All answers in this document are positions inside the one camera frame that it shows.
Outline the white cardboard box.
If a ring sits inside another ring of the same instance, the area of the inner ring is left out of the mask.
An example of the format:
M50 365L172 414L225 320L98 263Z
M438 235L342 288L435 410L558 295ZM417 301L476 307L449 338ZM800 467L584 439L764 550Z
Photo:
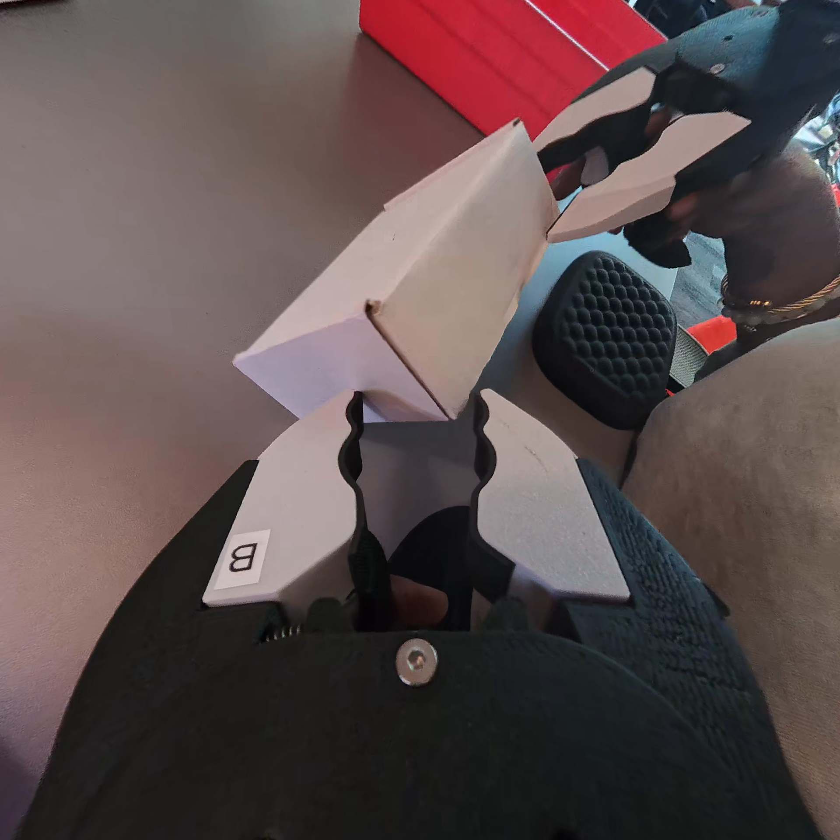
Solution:
M298 418L354 391L367 422L456 419L558 217L513 121L384 205L234 366Z

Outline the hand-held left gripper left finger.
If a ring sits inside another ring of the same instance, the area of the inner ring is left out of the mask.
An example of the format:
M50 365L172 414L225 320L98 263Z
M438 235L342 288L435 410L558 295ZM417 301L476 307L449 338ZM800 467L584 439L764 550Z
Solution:
M363 396L342 392L299 419L259 457L203 594L209 607L309 607L357 594L389 606L389 572L368 529Z

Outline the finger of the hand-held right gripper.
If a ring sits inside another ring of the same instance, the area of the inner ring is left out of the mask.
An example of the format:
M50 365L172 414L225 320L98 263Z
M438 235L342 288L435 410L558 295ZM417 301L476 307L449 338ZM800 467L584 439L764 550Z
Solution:
M662 211L676 189L678 173L750 124L733 112L677 118L650 149L619 164L600 182L583 187L548 231L548 242L587 238Z
M645 135L657 84L657 73L640 67L565 108L532 142L544 174L583 159L589 177L612 177L620 167L659 177L658 150L648 150Z

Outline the grey mesh chair back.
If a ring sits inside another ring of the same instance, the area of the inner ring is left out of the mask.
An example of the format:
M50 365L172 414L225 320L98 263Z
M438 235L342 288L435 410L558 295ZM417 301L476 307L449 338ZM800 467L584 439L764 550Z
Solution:
M708 356L703 345L686 329L677 325L675 351L668 372L668 392L675 394L693 385Z

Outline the orange object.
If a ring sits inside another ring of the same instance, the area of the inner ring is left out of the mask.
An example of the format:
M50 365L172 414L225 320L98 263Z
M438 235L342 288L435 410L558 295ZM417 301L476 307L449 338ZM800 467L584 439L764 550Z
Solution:
M687 332L707 354L712 354L737 339L737 325L724 316L716 316L687 328Z

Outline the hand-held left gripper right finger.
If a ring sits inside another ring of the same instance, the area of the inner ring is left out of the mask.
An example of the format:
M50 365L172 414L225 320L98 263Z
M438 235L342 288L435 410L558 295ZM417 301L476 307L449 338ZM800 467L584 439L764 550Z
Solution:
M573 450L489 388L475 395L473 428L474 593L490 605L518 600L540 631L570 625L571 605L630 606L632 593Z

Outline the person's grey garment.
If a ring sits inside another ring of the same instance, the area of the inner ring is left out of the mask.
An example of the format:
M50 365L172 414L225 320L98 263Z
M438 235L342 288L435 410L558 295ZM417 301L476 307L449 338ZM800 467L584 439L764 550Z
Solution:
M664 400L624 492L730 607L805 804L838 838L838 319Z

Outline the red box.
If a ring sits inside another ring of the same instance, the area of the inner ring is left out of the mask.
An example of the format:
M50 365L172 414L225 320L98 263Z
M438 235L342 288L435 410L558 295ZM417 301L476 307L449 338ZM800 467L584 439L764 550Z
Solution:
M624 1L362 1L360 29L483 134L533 139L665 37Z

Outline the person's right hand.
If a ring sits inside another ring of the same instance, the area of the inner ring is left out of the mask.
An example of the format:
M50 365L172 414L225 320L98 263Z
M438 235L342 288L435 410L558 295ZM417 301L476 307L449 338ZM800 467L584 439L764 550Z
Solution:
M838 210L826 174L795 140L729 184L672 202L677 233L723 243L728 294L778 307L808 298L839 272Z

